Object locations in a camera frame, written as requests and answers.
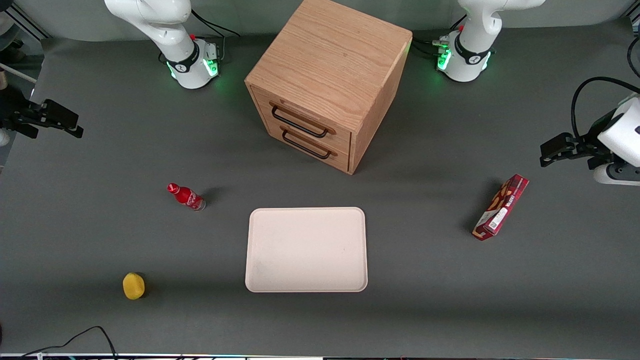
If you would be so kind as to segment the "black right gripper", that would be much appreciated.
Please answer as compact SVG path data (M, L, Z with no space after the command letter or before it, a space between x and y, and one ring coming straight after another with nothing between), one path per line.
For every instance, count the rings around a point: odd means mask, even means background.
M41 109L44 119L40 119ZM77 139L84 133L75 112L50 99L42 104L30 101L14 86L0 90L0 118L2 129L18 132L30 139L38 137L39 130L35 126L62 130Z

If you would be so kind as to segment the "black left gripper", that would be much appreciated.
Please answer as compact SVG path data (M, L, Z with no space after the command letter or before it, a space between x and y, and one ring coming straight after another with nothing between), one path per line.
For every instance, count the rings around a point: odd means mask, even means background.
M598 136L612 125L614 113L615 110L611 110L595 120L585 134L579 134L578 123L574 116L574 136L579 143L577 150L579 154L590 157L587 160L589 170L595 170L598 166L620 163L620 158L598 139ZM540 167L548 167L561 160L573 160L576 155L576 139L569 132L563 132L544 142L541 145Z

